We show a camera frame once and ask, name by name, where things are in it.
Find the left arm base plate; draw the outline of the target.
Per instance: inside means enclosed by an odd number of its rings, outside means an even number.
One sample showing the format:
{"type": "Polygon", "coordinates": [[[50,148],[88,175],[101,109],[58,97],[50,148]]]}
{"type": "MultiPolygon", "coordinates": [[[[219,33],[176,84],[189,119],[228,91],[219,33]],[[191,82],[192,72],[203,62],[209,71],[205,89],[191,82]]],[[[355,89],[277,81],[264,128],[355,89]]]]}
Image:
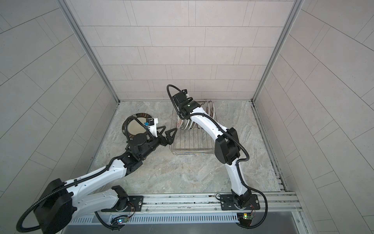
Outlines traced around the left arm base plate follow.
{"type": "Polygon", "coordinates": [[[126,198],[119,198],[113,208],[103,209],[101,212],[140,212],[143,200],[143,196],[127,196],[126,198]]]}

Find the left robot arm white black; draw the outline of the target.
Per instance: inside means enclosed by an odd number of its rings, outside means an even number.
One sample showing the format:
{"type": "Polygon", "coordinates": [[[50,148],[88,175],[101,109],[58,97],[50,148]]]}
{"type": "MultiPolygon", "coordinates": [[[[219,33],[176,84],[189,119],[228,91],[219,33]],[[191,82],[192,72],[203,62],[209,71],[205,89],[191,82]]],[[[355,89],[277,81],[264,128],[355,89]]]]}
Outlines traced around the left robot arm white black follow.
{"type": "Polygon", "coordinates": [[[39,200],[21,215],[16,230],[56,234],[81,216],[105,209],[127,209],[130,201],[121,186],[97,194],[94,191],[135,172],[158,146],[171,145],[177,132],[177,128],[167,131],[165,126],[145,128],[145,133],[129,140],[125,153],[112,158],[106,166],[75,179],[50,182],[39,200]]]}

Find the dark striped rim plate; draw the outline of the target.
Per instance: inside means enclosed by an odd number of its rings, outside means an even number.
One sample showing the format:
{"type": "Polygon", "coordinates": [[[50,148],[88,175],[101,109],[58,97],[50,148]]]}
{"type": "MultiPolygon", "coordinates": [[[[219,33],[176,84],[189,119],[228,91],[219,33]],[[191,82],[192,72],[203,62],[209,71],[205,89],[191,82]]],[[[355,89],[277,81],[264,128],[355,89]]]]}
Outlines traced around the dark striped rim plate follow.
{"type": "MultiPolygon", "coordinates": [[[[146,113],[137,113],[133,115],[137,118],[142,125],[146,122],[146,119],[153,118],[151,115],[146,113]]],[[[145,133],[146,130],[135,120],[127,118],[122,125],[122,132],[125,136],[128,136],[130,139],[133,139],[135,135],[139,133],[145,133]]]]}

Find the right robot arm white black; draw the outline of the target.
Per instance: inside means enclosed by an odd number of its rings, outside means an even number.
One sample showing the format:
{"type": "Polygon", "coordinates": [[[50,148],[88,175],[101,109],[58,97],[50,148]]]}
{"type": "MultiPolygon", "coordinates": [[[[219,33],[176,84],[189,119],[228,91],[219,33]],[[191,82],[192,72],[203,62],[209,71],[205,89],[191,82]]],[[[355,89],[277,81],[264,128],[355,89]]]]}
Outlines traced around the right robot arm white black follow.
{"type": "Polygon", "coordinates": [[[243,179],[239,163],[240,150],[246,153],[239,143],[237,131],[226,128],[209,116],[199,103],[188,97],[185,90],[174,96],[169,96],[177,115],[197,123],[215,141],[214,154],[219,162],[225,165],[231,181],[233,201],[239,209],[249,205],[252,196],[251,189],[243,179]]]}

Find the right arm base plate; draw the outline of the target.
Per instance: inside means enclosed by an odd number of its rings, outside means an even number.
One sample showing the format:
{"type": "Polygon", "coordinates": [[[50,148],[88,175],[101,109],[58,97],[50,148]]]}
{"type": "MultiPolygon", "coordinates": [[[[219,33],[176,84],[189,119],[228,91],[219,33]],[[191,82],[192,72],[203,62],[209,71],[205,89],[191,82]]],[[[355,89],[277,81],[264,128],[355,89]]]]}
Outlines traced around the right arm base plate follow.
{"type": "Polygon", "coordinates": [[[248,201],[244,204],[240,204],[240,199],[234,197],[233,194],[216,194],[216,199],[221,203],[221,209],[223,211],[234,211],[234,210],[260,210],[260,202],[256,194],[252,194],[248,201]]]}

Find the white black radial stripe plate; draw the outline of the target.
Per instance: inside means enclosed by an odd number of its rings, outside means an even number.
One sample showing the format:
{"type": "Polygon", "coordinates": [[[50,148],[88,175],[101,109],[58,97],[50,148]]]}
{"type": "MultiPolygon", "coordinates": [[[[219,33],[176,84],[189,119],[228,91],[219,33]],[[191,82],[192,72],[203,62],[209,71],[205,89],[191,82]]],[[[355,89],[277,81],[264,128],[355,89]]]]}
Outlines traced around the white black radial stripe plate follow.
{"type": "Polygon", "coordinates": [[[191,130],[195,127],[196,123],[192,119],[190,120],[191,120],[191,124],[190,124],[190,130],[191,130]]]}

